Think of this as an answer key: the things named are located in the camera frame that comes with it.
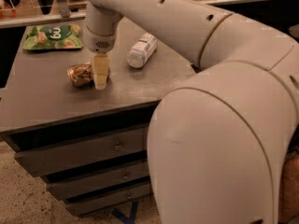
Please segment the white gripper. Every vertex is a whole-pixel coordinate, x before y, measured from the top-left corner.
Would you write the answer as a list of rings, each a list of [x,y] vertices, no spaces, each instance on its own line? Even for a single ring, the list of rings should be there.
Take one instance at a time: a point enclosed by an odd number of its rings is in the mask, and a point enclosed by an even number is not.
[[[95,88],[103,90],[107,86],[109,72],[109,57],[107,52],[114,48],[116,35],[98,35],[93,33],[86,25],[83,26],[83,40],[86,48],[98,53],[92,59],[93,82]]]

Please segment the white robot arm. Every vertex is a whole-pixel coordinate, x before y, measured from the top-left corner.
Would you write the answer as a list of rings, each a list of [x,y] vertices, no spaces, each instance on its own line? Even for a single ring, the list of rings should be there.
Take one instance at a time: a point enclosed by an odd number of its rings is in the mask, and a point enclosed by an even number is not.
[[[198,68],[156,107],[148,162],[163,224],[278,224],[298,125],[297,42],[192,0],[86,0],[90,49],[126,17]]]

